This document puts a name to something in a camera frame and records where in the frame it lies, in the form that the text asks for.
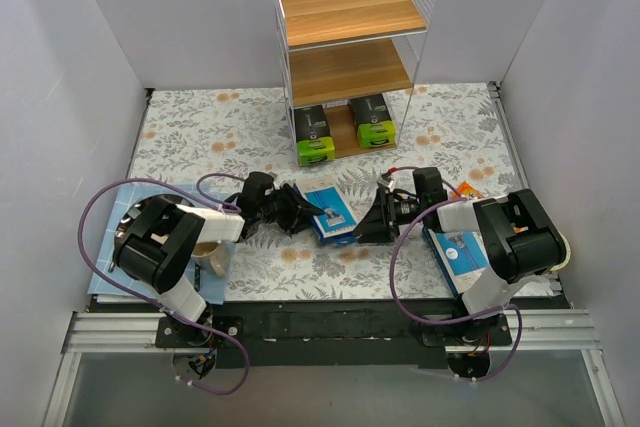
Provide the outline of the orange BIC razor pack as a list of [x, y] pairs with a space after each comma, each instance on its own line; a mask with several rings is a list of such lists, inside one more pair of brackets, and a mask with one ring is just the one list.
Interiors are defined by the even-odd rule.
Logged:
[[457, 187], [451, 187], [451, 195], [454, 198], [483, 199], [484, 195], [471, 186], [468, 182], [462, 182]]

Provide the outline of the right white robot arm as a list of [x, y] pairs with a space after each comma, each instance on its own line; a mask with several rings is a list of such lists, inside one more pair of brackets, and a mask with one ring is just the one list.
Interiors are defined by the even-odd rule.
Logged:
[[[567, 242], [528, 188], [499, 197], [454, 198], [436, 167], [410, 167], [415, 191], [393, 189], [391, 168], [378, 179], [375, 200], [354, 228], [361, 244], [393, 243], [389, 267], [392, 298], [411, 320], [428, 326], [452, 326], [464, 344], [475, 344], [489, 331], [487, 318], [509, 308], [509, 301], [527, 283], [567, 261]], [[481, 236], [488, 267], [458, 297], [460, 310], [446, 320], [420, 317], [404, 307], [395, 288], [399, 250], [417, 225], [435, 233], [476, 232]]]

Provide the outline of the white wire wooden shelf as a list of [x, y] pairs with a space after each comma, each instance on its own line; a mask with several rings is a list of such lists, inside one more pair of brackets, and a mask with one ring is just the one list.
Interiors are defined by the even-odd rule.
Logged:
[[[286, 118], [293, 149], [293, 111], [321, 104], [335, 159], [396, 147], [411, 105], [395, 92], [416, 86], [437, 0], [273, 0]], [[382, 94], [395, 124], [395, 143], [361, 148], [348, 106]]]

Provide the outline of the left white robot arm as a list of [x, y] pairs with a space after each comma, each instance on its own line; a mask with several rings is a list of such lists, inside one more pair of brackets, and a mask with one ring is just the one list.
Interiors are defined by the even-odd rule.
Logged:
[[324, 214], [295, 187], [278, 187], [271, 175], [252, 172], [222, 208], [197, 207], [168, 194], [132, 206], [122, 219], [124, 229], [116, 234], [113, 262], [155, 292], [163, 308], [181, 316], [178, 334], [188, 345], [200, 347], [211, 339], [213, 324], [203, 316], [207, 302], [186, 276], [196, 247], [243, 241], [260, 223], [275, 223], [295, 234]]

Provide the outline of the black green razor box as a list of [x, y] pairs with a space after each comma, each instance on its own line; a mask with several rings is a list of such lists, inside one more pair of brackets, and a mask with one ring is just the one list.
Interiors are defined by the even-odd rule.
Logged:
[[361, 148], [386, 147], [395, 143], [395, 124], [382, 94], [352, 98], [348, 106]]
[[335, 145], [324, 107], [321, 104], [293, 111], [295, 146], [301, 166], [335, 159]]

